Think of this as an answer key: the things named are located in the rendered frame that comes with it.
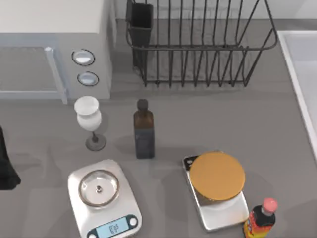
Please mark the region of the small microwave knob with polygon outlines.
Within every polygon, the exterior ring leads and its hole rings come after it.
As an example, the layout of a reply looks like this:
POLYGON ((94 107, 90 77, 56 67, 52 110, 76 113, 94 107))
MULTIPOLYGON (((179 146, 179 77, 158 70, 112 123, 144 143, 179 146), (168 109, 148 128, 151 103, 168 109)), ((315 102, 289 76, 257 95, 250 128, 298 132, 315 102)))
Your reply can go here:
POLYGON ((100 79, 95 73, 86 71, 77 75, 77 81, 83 86, 94 87, 99 83, 100 79))

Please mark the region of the large microwave knob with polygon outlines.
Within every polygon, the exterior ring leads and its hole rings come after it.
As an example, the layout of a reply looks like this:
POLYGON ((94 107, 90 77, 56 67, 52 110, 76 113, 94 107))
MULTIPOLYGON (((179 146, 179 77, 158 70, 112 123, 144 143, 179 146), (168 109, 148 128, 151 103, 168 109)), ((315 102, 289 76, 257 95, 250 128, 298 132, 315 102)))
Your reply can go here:
POLYGON ((90 66, 96 60, 95 55, 87 49, 74 50, 71 54, 71 58, 80 66, 90 66))

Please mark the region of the pale microwave oven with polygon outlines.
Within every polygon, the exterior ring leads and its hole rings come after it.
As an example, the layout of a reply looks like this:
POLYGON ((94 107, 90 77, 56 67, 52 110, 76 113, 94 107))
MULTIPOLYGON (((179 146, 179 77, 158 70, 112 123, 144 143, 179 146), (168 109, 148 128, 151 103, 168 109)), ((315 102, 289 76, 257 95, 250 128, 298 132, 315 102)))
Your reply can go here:
POLYGON ((0 99, 60 99, 44 48, 55 51, 68 101, 110 98, 111 54, 116 43, 114 0, 0 0, 0 99), (74 50, 95 55, 77 65, 74 50), (77 75, 90 71, 100 81, 86 87, 77 75))

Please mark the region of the dark brown glass bottle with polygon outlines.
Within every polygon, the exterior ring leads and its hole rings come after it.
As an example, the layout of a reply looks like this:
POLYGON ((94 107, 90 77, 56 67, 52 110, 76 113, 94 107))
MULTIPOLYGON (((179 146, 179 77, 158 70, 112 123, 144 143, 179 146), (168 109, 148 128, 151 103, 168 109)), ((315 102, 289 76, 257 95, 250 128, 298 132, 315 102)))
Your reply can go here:
POLYGON ((151 159, 155 156, 154 116, 148 109, 148 100, 137 101, 133 115, 135 154, 137 159, 151 159))

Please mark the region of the white scale with orange plate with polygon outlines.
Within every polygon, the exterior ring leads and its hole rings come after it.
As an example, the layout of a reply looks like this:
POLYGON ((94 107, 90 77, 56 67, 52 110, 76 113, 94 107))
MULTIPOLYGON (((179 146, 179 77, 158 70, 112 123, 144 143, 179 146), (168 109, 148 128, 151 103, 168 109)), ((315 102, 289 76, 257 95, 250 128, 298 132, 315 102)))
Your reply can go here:
POLYGON ((182 160, 202 226, 208 232, 245 222, 249 209, 243 194, 246 176, 233 156, 214 150, 182 160))

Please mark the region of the dark bottle with pink cap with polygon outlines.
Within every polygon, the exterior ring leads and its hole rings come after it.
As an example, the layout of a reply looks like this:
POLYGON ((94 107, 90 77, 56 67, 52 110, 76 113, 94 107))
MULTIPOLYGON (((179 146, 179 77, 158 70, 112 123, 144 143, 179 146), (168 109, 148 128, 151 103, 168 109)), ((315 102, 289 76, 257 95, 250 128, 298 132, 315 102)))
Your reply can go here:
POLYGON ((255 206, 243 225, 244 238, 266 238, 275 224, 277 208, 273 198, 265 198, 262 205, 255 206))

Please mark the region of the white goblet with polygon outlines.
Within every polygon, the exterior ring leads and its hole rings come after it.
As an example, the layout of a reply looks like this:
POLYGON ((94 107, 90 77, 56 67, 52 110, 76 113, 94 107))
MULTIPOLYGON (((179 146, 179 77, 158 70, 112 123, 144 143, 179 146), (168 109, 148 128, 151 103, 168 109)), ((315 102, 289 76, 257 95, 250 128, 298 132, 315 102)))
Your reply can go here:
POLYGON ((100 151, 106 146, 105 136, 96 133, 102 123, 102 113, 99 106, 99 101, 92 96, 80 97, 74 103, 79 126, 92 134, 86 139, 86 147, 90 151, 100 151))

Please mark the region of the silver scale with round pan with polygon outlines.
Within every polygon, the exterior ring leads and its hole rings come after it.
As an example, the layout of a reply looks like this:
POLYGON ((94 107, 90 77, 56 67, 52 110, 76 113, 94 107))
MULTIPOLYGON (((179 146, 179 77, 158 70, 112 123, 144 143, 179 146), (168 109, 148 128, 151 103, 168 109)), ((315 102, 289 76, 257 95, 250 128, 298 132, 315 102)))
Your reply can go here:
POLYGON ((135 196, 114 160, 73 171, 68 194, 80 238, 127 238, 142 226, 135 196))

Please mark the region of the black cutlery holder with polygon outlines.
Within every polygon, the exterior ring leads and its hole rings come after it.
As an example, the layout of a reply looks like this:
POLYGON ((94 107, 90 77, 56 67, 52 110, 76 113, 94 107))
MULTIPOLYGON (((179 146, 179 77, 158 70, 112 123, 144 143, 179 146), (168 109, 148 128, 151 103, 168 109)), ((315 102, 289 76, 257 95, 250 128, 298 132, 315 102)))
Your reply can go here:
POLYGON ((127 0, 126 21, 132 46, 147 48, 153 28, 154 7, 150 3, 127 0))

